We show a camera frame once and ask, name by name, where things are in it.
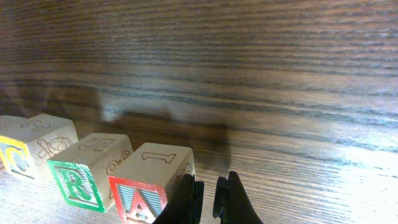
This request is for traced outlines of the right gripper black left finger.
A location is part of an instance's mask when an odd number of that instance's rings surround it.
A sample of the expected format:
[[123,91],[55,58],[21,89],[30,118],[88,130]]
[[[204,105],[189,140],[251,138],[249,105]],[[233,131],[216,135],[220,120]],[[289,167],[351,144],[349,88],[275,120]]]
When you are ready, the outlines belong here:
[[204,182],[185,174],[175,193],[153,224],[199,224],[203,206]]

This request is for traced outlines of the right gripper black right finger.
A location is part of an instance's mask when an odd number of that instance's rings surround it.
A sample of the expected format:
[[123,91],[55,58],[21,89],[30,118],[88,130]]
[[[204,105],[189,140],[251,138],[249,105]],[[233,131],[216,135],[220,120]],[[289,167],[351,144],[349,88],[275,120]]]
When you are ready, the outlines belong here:
[[221,224],[263,224],[235,171],[228,178],[218,178],[212,215]]

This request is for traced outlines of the red A block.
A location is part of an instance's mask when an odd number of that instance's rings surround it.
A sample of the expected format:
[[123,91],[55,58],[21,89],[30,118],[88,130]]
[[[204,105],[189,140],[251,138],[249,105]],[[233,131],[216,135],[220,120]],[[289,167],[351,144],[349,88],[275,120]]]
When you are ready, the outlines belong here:
[[195,175],[192,148],[141,145],[108,177],[121,222],[153,223],[185,174]]

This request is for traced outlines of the green R block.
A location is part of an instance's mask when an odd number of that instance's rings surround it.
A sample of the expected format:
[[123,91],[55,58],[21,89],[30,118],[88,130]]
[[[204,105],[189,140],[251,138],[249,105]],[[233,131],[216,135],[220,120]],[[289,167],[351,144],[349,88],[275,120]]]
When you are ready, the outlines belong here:
[[108,176],[132,153],[126,134],[91,133],[47,164],[67,204],[106,213],[114,205]]

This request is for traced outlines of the yellow C block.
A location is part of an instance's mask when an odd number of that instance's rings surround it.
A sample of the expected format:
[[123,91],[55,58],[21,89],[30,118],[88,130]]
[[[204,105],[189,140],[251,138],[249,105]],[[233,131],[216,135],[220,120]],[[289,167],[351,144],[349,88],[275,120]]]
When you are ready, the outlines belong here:
[[52,178],[47,161],[77,141],[72,120],[39,114],[1,130],[1,160],[8,174],[42,184]]

